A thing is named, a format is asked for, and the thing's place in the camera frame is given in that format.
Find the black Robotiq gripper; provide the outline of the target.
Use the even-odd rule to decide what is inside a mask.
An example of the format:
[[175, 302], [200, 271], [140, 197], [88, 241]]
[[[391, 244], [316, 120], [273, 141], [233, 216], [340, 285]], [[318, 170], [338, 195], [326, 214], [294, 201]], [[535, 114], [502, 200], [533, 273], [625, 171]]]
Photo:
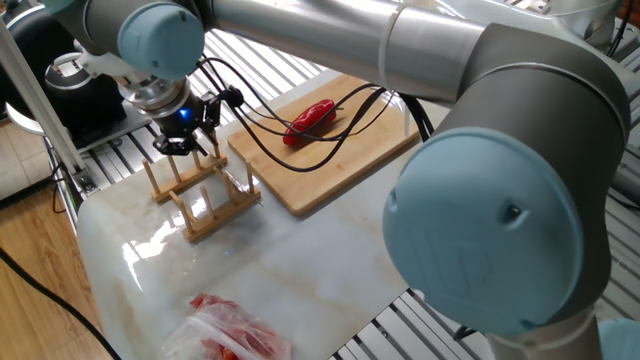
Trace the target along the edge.
[[218, 147], [216, 128], [220, 125], [221, 103], [218, 96], [204, 94], [202, 100], [188, 97], [181, 105], [175, 103], [160, 108], [157, 125], [162, 135], [154, 140], [154, 148], [167, 156], [188, 156], [198, 150], [198, 143], [187, 136], [201, 124], [212, 145]]

